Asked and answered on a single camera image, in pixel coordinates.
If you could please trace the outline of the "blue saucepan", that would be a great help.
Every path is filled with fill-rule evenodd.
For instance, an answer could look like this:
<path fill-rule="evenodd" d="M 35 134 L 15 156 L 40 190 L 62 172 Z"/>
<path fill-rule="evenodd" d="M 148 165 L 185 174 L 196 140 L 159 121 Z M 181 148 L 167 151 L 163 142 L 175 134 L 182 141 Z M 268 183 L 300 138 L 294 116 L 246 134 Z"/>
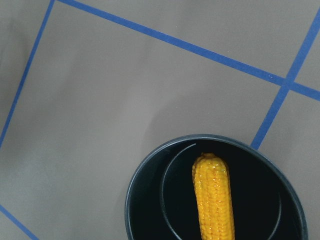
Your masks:
<path fill-rule="evenodd" d="M 238 140 L 192 134 L 158 146 L 136 169 L 125 200 L 130 240 L 201 238 L 191 171 L 202 153 L 228 165 L 236 239 L 308 239 L 301 202 L 272 161 Z"/>

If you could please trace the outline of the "yellow corn cob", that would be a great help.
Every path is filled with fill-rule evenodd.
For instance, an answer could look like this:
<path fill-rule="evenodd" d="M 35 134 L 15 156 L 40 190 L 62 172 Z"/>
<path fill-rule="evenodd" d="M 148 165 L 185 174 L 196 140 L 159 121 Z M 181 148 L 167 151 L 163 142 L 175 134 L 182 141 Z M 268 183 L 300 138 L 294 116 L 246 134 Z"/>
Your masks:
<path fill-rule="evenodd" d="M 202 153 L 192 166 L 198 221 L 203 240 L 234 240 L 235 223 L 229 167 L 214 153 Z"/>

